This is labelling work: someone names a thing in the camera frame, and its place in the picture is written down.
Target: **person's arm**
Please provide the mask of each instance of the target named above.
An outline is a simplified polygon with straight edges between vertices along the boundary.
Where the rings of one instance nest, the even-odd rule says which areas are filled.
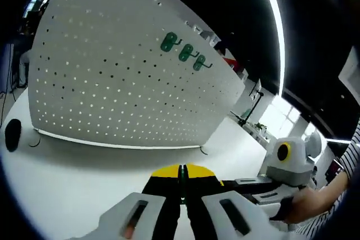
[[[342,155],[340,162],[345,171],[338,174],[330,184],[320,191],[304,188],[298,192],[292,201],[291,213],[286,218],[287,223],[299,223],[328,211],[336,199],[346,190],[349,179],[360,158],[360,121],[354,136]]]
[[[285,222],[296,224],[326,212],[346,190],[347,185],[348,176],[342,171],[328,186],[320,191],[308,187],[302,189],[295,194],[291,212],[286,217]]]

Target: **red object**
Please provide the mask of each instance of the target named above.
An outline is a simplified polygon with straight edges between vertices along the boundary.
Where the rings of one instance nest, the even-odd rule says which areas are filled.
[[[229,66],[237,73],[239,71],[240,65],[235,59],[225,58],[224,60],[226,63],[229,64]]]

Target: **striped sleeve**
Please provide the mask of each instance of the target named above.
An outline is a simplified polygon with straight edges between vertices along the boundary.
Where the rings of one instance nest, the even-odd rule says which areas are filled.
[[[346,149],[345,153],[342,155],[340,162],[345,168],[345,172],[350,179],[354,173],[358,161],[360,158],[360,120],[356,127],[354,136]]]

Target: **metal stand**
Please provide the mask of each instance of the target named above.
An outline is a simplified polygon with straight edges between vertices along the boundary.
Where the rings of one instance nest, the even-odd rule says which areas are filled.
[[[245,118],[245,120],[240,120],[238,123],[240,124],[240,126],[244,126],[246,124],[246,122],[248,121],[250,115],[253,113],[253,111],[255,110],[255,108],[257,107],[258,103],[260,102],[260,99],[264,96],[263,92],[260,91],[256,91],[258,92],[258,94],[260,95],[260,97],[258,98],[258,100],[256,101],[254,107],[251,109],[250,113],[247,115],[247,117]]]

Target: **led light strip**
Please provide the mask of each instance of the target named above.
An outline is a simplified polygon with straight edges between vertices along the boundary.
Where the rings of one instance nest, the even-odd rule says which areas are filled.
[[[331,142],[331,143],[345,143],[345,144],[350,144],[351,141],[348,141],[348,140],[338,140],[338,139],[325,139],[327,140],[328,142]]]
[[[57,139],[62,139],[65,141],[69,141],[69,142],[74,142],[74,143],[82,143],[82,144],[88,144],[90,146],[101,146],[101,147],[110,147],[110,148],[124,148],[124,149],[138,149],[138,150],[151,150],[151,149],[187,149],[187,148],[198,148],[200,146],[124,146],[122,144],[110,144],[110,143],[97,143],[97,142],[90,142],[90,141],[84,141],[84,140],[80,140],[80,139],[74,139],[74,138],[69,138],[69,137],[65,137],[65,136],[61,136],[61,135],[57,135],[57,134],[53,134],[50,132],[46,132],[44,130],[41,129],[35,129],[37,130],[39,133],[44,134],[44,135],[48,135],[50,137],[54,137]]]
[[[282,28],[282,21],[280,15],[280,9],[277,4],[277,0],[269,0],[272,12],[274,13],[275,24],[277,29],[277,37],[279,39],[279,48],[280,48],[280,84],[279,84],[279,96],[282,96],[282,91],[284,89],[284,79],[285,79],[285,39],[284,39],[284,30]]]

